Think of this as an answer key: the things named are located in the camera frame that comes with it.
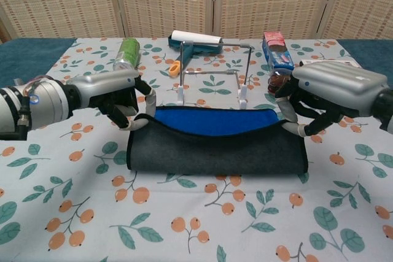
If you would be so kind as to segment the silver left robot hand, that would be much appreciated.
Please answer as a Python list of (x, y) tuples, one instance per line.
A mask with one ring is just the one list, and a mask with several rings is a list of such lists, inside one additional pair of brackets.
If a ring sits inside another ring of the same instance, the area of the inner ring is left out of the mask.
[(125, 131), (134, 131), (147, 124), (147, 120), (143, 118), (128, 121), (129, 116), (139, 112), (135, 91), (144, 95), (146, 114), (153, 117), (156, 111), (156, 92), (134, 69), (78, 76), (64, 86), (69, 116), (77, 109), (98, 108)]

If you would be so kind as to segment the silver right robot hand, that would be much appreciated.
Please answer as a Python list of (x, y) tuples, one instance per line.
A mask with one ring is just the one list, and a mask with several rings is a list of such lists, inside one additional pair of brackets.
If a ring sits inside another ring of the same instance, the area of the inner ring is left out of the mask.
[(373, 117), (392, 132), (392, 89), (385, 75), (324, 60), (296, 67), (275, 92), (282, 127), (300, 137), (316, 135), (343, 117)]

